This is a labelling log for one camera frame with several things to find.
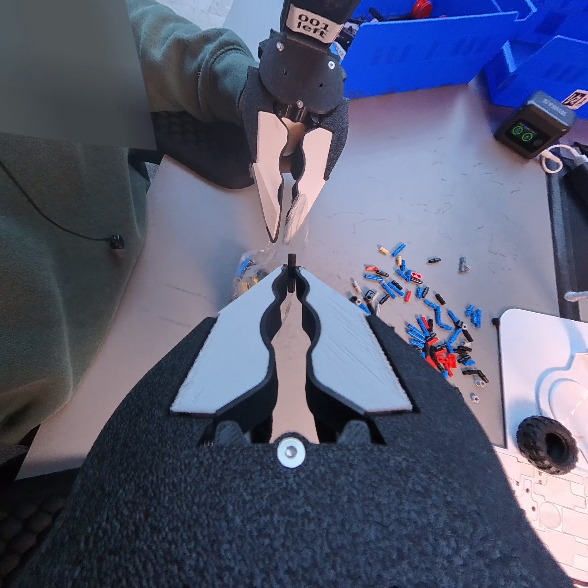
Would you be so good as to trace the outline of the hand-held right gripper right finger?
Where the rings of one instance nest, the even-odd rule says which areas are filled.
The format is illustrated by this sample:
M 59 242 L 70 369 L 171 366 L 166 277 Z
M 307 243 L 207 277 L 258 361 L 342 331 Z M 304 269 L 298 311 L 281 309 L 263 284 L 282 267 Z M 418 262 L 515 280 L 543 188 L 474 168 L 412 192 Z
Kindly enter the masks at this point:
M 309 336 L 306 400 L 313 414 L 391 414 L 413 406 L 366 313 L 306 269 L 296 271 Z

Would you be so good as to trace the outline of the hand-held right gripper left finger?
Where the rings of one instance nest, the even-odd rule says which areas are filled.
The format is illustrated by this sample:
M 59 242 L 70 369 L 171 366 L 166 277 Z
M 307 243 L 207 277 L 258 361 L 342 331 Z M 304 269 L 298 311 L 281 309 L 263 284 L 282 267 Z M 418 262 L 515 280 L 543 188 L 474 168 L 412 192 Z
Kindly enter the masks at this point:
M 282 327 L 288 267 L 278 267 L 217 316 L 172 403 L 173 413 L 264 419 L 277 399 L 272 340 Z

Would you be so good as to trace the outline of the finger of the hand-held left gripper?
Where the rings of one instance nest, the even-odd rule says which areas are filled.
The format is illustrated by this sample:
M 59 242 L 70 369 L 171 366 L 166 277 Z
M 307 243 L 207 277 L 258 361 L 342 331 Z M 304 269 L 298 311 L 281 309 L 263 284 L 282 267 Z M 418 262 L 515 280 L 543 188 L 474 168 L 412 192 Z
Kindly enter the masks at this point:
M 269 239 L 275 243 L 282 214 L 283 176 L 280 161 L 289 130 L 273 113 L 259 112 L 255 161 L 252 166 Z
M 286 216 L 286 241 L 290 242 L 302 226 L 320 191 L 324 187 L 325 171 L 333 133 L 314 128 L 302 136 L 292 160 L 296 178 L 292 189 L 292 205 Z

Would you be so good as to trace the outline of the pile of small toy parts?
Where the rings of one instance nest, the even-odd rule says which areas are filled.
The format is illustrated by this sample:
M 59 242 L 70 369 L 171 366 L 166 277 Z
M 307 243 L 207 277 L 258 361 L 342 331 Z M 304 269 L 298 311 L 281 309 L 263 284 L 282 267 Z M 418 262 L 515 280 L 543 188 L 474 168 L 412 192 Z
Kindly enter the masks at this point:
M 398 300 L 406 305 L 401 313 L 401 334 L 417 355 L 449 383 L 461 373 L 476 388 L 486 387 L 489 378 L 473 356 L 472 329 L 482 326 L 481 308 L 466 305 L 462 313 L 453 312 L 443 295 L 426 282 L 422 272 L 407 264 L 405 249 L 403 242 L 392 250 L 379 245 L 378 253 L 386 258 L 386 263 L 365 264 L 361 275 L 363 286 L 350 279 L 351 303 L 365 315 L 378 317 L 386 303 Z

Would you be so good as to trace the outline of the clear plastic bag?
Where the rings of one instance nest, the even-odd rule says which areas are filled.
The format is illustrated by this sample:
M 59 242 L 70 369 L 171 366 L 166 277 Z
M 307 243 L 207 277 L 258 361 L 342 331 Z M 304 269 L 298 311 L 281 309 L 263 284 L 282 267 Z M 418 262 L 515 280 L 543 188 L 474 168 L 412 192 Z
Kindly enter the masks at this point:
M 238 263 L 233 279 L 231 301 L 252 288 L 275 269 L 288 265 L 288 254 L 296 254 L 296 264 L 302 261 L 308 241 L 308 215 L 300 229 L 290 242 L 286 241 L 286 216 L 282 214 L 278 237 L 275 243 L 270 242 L 257 251 L 246 252 Z

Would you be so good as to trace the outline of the person's left forearm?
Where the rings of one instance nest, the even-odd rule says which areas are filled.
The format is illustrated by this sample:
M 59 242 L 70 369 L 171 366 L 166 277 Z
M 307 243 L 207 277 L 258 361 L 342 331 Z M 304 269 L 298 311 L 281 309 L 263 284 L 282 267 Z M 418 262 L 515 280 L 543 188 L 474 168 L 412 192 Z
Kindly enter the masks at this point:
M 151 112 L 241 126 L 239 100 L 256 61 L 225 28 L 202 31 L 156 1 L 127 1 Z

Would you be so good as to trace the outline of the grey desk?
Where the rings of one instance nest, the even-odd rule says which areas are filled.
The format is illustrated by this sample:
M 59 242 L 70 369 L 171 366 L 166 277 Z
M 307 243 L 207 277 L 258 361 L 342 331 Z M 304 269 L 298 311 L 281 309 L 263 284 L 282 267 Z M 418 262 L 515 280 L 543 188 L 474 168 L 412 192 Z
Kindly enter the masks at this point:
M 339 162 L 307 219 L 298 264 L 344 295 L 362 268 L 403 251 L 454 313 L 483 311 L 475 358 L 490 379 L 474 413 L 503 444 L 492 317 L 511 307 L 559 314 L 546 177 L 498 143 L 511 109 L 468 85 L 358 99 Z M 148 192 L 148 228 L 104 345 L 70 402 L 38 430 L 19 478 L 79 467 L 114 409 L 203 318 L 229 302 L 243 252 L 268 244 L 254 187 L 217 188 L 165 158 Z

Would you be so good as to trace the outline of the blue plastic bin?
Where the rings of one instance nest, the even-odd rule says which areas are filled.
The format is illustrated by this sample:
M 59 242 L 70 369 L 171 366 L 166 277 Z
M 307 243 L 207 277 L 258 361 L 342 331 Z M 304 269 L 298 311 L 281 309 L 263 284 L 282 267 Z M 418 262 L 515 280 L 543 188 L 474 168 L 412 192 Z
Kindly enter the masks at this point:
M 509 39 L 484 66 L 492 102 L 518 107 L 542 90 L 587 119 L 587 1 L 497 1 L 518 11 Z
M 344 96 L 470 82 L 532 8 L 523 1 L 432 1 L 429 19 L 359 27 L 342 67 Z

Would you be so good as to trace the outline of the white booklet stand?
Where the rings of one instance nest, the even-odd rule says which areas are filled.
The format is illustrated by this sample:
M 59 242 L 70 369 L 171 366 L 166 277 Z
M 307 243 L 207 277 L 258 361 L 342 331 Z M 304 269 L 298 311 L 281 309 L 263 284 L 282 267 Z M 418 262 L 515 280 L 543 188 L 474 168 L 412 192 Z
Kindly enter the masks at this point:
M 546 416 L 573 434 L 587 470 L 587 323 L 521 309 L 499 322 L 506 447 L 518 450 L 523 419 Z

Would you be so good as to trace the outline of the black toy tire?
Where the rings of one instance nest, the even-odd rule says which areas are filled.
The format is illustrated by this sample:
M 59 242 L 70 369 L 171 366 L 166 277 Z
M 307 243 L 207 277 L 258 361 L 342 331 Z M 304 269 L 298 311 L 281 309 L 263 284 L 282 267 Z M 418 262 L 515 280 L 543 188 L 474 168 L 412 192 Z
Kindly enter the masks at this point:
M 547 474 L 568 474 L 577 465 L 576 440 L 555 419 L 539 415 L 525 418 L 518 426 L 516 440 L 521 454 Z

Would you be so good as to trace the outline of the black digital timer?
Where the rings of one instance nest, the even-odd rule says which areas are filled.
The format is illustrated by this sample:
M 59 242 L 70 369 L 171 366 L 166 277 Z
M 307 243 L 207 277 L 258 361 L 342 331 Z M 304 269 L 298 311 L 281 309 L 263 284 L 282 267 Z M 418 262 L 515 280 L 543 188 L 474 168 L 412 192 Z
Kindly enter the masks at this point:
M 495 132 L 495 138 L 525 159 L 533 159 L 569 132 L 576 112 L 536 91 Z

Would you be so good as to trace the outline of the white sticker sheet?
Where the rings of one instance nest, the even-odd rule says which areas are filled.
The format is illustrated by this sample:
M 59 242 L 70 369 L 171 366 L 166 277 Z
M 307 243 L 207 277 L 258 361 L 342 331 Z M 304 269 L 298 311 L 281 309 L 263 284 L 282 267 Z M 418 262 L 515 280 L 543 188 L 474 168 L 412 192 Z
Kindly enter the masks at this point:
M 517 452 L 494 450 L 537 535 L 573 584 L 587 587 L 587 470 L 555 476 Z

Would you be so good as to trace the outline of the black chair seat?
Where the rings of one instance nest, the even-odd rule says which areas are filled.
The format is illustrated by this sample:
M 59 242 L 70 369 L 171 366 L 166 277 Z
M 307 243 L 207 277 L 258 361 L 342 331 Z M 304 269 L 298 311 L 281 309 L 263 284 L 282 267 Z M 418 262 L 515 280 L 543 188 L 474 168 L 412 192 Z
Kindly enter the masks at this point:
M 9 587 L 49 533 L 83 457 L 46 462 L 17 478 L 28 447 L 1 447 L 1 587 Z

